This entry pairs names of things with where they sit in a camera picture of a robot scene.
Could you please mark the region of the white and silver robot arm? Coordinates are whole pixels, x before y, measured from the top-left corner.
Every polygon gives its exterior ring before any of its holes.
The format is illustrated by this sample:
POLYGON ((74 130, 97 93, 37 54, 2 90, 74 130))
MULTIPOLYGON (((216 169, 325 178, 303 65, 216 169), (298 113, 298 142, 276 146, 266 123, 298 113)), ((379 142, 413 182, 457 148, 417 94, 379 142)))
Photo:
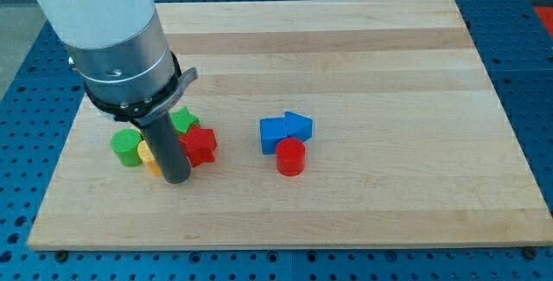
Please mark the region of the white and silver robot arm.
POLYGON ((37 0, 70 66, 102 112, 139 128, 169 125, 186 86, 155 0, 37 0))

